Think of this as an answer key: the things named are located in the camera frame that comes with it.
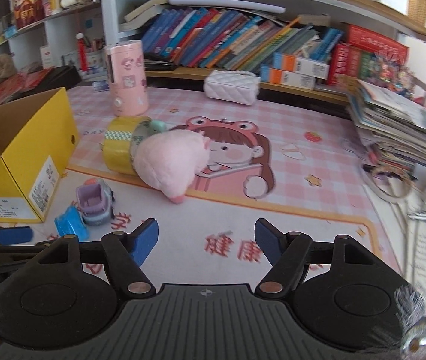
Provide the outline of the stack of magazines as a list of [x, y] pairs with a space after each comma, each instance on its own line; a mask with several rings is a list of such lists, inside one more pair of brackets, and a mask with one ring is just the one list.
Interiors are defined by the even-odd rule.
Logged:
[[426, 167], [426, 108], [363, 80], [348, 95], [360, 141], [374, 164], [411, 172]]

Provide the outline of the purple toy truck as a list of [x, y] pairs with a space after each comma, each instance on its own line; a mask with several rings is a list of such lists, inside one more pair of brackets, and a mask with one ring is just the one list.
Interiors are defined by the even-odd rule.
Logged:
[[79, 212], [86, 225], [99, 226], [115, 218], [114, 194], [102, 179], [89, 179], [76, 189]]

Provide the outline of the red fortune god decoration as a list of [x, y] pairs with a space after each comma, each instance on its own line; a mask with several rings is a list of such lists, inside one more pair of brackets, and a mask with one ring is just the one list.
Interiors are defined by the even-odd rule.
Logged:
[[12, 0], [14, 21], [17, 30], [45, 18], [44, 0]]

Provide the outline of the mint green small object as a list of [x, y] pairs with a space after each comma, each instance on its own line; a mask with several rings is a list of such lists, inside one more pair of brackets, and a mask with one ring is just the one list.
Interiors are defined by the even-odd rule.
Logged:
[[158, 133], [164, 133], [168, 130], [166, 123], [160, 119], [150, 119], [146, 121], [145, 127], [146, 127], [146, 135], [148, 137]]

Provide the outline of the row of lower shelf books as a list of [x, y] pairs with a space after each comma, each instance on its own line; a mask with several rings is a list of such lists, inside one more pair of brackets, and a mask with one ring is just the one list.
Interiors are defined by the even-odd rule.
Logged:
[[150, 70], [245, 71], [264, 82], [346, 87], [355, 80], [404, 94], [412, 87], [407, 46], [355, 24], [300, 16], [285, 24], [244, 10], [188, 7], [156, 14], [142, 37]]

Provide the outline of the red paper decorations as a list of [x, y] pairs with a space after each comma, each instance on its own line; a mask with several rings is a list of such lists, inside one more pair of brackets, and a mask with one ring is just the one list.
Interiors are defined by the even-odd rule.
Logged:
[[0, 105], [36, 89], [53, 71], [53, 67], [38, 72], [19, 72], [0, 84]]

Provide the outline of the large pink plush toy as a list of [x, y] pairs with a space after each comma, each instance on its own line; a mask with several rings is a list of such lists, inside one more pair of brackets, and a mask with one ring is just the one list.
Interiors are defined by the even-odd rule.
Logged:
[[204, 133], [174, 129], [146, 138], [133, 155], [133, 167], [148, 186], [180, 204], [196, 174], [210, 159], [211, 139]]

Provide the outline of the pink cylindrical dispenser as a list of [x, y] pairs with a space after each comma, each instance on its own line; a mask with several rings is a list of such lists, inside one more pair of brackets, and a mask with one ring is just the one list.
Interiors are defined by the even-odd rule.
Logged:
[[139, 116], [149, 108], [142, 42], [125, 41], [105, 49], [113, 113]]

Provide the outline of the white bookshelf unit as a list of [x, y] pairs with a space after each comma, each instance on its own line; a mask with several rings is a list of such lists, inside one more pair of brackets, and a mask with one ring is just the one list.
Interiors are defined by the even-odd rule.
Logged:
[[40, 63], [44, 51], [48, 53], [47, 61], [56, 67], [62, 66], [68, 57], [77, 59], [79, 33], [85, 35], [93, 48], [104, 46], [102, 2], [77, 4], [18, 30], [0, 43], [0, 54], [10, 55], [20, 70], [31, 63]]

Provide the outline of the yellow tape roll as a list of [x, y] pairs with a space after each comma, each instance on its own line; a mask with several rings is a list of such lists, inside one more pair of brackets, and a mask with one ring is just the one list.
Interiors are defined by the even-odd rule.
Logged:
[[114, 118], [104, 132], [102, 153], [108, 169], [135, 176], [133, 157], [137, 147], [149, 136], [152, 122], [147, 116]]

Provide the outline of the pink checkered tablecloth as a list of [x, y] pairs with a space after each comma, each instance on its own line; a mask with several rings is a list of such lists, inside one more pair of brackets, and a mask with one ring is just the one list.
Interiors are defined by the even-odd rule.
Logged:
[[352, 236], [398, 267], [358, 171], [360, 152], [350, 121], [271, 102], [239, 106], [198, 92], [152, 88], [150, 118], [170, 127], [203, 126], [211, 139], [208, 167], [184, 202], [175, 204], [105, 166], [102, 143], [113, 117], [107, 94], [79, 86], [68, 96], [81, 140], [46, 221], [34, 225], [37, 241], [56, 238], [54, 220], [74, 203], [77, 187], [99, 178], [114, 192], [115, 217], [89, 228], [90, 239], [156, 219], [158, 244], [143, 266], [156, 286], [256, 285], [270, 267], [254, 241], [260, 218], [319, 242]]

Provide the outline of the yellow cardboard box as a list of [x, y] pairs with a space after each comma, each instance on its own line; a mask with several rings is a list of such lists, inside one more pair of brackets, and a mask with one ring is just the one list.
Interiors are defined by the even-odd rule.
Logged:
[[79, 132], [64, 88], [0, 106], [0, 223], [41, 223]]

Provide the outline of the blue toy car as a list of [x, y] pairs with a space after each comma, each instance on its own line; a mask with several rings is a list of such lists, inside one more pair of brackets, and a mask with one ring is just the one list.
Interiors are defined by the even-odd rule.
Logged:
[[74, 205], [70, 205], [63, 214], [56, 217], [54, 224], [59, 236], [75, 235], [80, 242], [86, 242], [89, 239], [89, 232], [79, 210]]

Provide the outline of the white quilted pouch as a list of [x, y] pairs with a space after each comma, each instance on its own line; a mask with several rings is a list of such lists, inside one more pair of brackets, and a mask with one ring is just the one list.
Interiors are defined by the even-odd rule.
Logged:
[[251, 106], [256, 102], [261, 79], [252, 72], [214, 70], [204, 80], [208, 98]]

